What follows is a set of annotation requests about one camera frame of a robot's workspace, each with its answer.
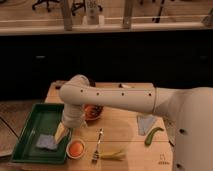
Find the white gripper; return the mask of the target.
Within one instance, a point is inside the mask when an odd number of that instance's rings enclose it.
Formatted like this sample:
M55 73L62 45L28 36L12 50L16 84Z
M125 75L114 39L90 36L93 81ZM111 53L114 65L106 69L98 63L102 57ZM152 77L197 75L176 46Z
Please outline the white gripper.
M55 142L57 144L68 134L68 128L77 128L84 123L84 111L81 105L64 104L62 123L57 127Z

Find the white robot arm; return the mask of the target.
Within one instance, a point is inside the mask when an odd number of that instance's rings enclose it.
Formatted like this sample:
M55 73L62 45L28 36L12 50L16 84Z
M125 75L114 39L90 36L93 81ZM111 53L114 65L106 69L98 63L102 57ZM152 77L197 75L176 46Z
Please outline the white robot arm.
M213 88L99 88L84 75L62 85L60 125L69 129L83 122L85 104L168 117L176 125L173 171L213 171Z

